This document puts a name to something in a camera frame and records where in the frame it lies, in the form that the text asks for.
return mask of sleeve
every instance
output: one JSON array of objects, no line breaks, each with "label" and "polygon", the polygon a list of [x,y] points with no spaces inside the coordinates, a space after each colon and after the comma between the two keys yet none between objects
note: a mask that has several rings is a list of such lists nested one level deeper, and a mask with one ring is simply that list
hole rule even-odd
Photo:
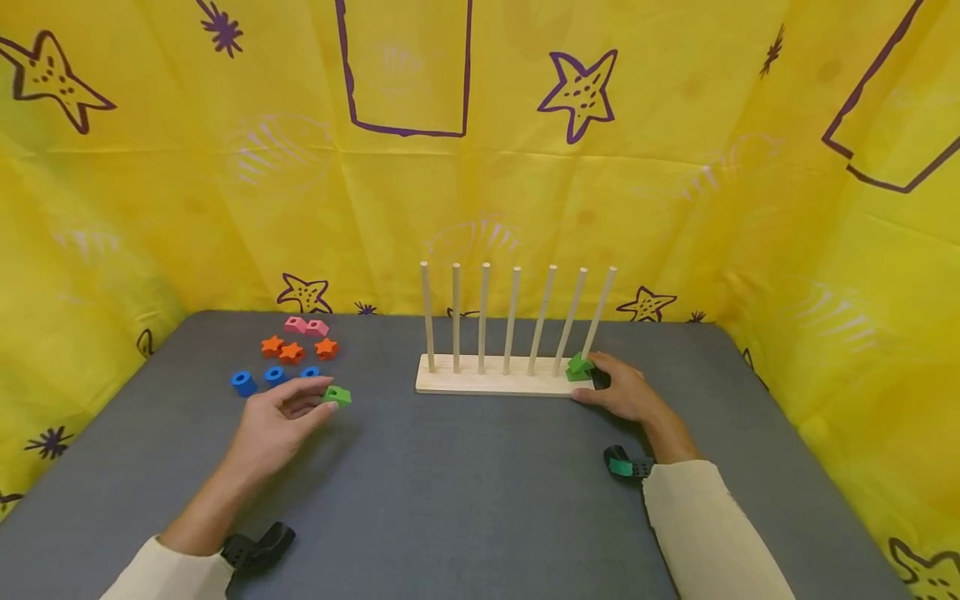
[{"label": "sleeve", "polygon": [[233,568],[222,556],[186,556],[147,540],[101,600],[224,600]]},{"label": "sleeve", "polygon": [[684,600],[793,600],[770,550],[713,463],[655,465],[643,494]]}]

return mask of orange star block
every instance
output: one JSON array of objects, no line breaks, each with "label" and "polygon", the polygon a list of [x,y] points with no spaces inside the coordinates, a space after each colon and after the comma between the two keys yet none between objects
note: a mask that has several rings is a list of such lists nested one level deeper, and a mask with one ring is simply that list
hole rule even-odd
[{"label": "orange star block", "polygon": [[284,365],[298,365],[303,360],[303,347],[294,342],[280,349],[280,362]]},{"label": "orange star block", "polygon": [[260,353],[264,358],[277,358],[280,355],[280,347],[283,346],[283,340],[274,336],[269,340],[260,342]]},{"label": "orange star block", "polygon": [[314,344],[313,347],[317,349],[317,358],[320,360],[333,360],[340,351],[340,346],[330,338]]}]

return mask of wooden base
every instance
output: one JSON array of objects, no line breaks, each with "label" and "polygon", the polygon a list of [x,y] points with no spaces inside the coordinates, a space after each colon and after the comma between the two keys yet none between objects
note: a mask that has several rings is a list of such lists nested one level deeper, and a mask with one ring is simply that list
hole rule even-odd
[{"label": "wooden base", "polygon": [[420,394],[455,394],[475,396],[561,396],[569,397],[577,388],[593,389],[593,381],[567,381],[564,370],[553,376],[553,357],[539,356],[534,374],[527,375],[527,356],[510,357],[510,374],[503,374],[503,356],[486,356],[484,374],[477,371],[476,354],[460,355],[460,372],[453,372],[453,354],[434,354],[436,369],[430,372],[427,356],[420,356],[417,369],[417,392]]}]

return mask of pink block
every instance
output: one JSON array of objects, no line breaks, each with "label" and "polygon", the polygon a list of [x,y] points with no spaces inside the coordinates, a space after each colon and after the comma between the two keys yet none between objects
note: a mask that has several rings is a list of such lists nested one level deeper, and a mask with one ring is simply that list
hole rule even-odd
[{"label": "pink block", "polygon": [[324,337],[330,331],[330,326],[319,319],[315,319],[306,324],[306,334],[317,337]]},{"label": "pink block", "polygon": [[306,321],[303,317],[289,317],[283,324],[283,330],[287,333],[304,333],[306,331]]}]

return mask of table surface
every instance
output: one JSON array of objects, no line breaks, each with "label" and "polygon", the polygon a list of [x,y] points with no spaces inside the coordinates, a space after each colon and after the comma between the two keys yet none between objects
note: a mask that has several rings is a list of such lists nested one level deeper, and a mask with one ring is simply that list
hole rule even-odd
[{"label": "table surface", "polygon": [[[319,365],[353,404],[239,523],[258,538],[282,520],[297,539],[229,597],[676,597],[638,487],[603,466],[608,445],[641,451],[632,427],[565,398],[417,395],[422,318],[322,317],[342,350]],[[284,319],[187,319],[0,525],[0,595],[98,597],[220,460],[244,405],[229,378],[247,369],[262,383],[259,341],[282,337]],[[561,325],[548,322],[541,353]],[[450,352],[450,319],[434,327]],[[476,322],[463,328],[475,348]],[[488,353],[504,329],[489,322]],[[571,350],[586,329],[576,323]],[[517,322],[518,353],[532,332]],[[603,323],[595,346],[643,368],[686,420],[798,599],[908,597],[720,328]]]}]

